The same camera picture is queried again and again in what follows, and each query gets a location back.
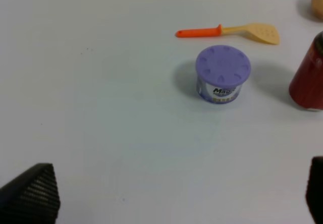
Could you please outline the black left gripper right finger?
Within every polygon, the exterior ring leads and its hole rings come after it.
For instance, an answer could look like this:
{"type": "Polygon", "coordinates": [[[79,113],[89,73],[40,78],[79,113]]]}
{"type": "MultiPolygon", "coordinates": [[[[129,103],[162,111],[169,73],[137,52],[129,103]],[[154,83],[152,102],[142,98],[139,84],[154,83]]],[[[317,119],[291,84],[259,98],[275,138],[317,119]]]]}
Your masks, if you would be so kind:
{"type": "Polygon", "coordinates": [[[305,198],[314,223],[322,224],[322,156],[311,161],[305,198]]]}

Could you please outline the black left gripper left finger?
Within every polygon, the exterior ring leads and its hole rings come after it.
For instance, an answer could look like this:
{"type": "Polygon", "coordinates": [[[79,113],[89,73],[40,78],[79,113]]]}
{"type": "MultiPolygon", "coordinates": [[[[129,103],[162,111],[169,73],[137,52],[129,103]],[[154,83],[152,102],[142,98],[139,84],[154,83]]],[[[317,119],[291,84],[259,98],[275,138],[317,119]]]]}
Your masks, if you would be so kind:
{"type": "Polygon", "coordinates": [[[51,163],[37,163],[1,187],[1,223],[55,223],[60,206],[51,163]]]}

